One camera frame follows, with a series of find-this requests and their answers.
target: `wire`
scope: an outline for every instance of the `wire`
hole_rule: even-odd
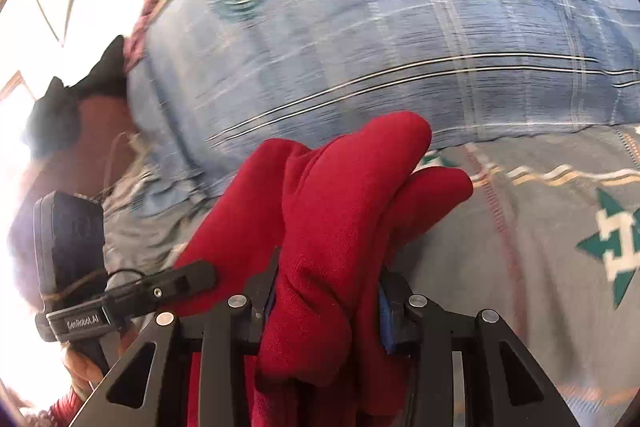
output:
[[[144,273],[142,270],[139,270],[137,268],[118,268],[117,270],[114,270],[109,273],[107,280],[111,279],[111,277],[116,275],[116,273],[135,273],[137,275],[140,275],[140,279],[142,279],[143,277],[146,277],[146,273]]]

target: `plaid pattern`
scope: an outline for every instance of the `plaid pattern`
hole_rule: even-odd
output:
[[[380,114],[434,147],[639,120],[638,0],[172,0],[129,77],[166,178],[223,192],[263,140],[311,147]]]

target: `maroon fabric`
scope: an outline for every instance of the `maroon fabric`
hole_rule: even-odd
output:
[[[176,308],[189,315],[240,292],[282,246],[248,393],[254,427],[383,426],[401,410],[408,366],[380,344],[380,269],[472,193],[458,169],[412,174],[430,141],[408,112],[318,150],[268,140],[181,254],[176,266],[207,259],[220,277]]]
[[[76,391],[70,389],[65,396],[49,408],[49,415],[55,420],[57,427],[68,427],[81,407],[82,399],[76,394]]]
[[[124,72],[128,74],[129,71],[138,63],[140,58],[145,55],[145,36],[146,30],[151,24],[151,14],[154,8],[160,0],[145,0],[142,5],[142,12],[140,12],[140,18],[133,26],[131,36],[125,38],[124,41]]]

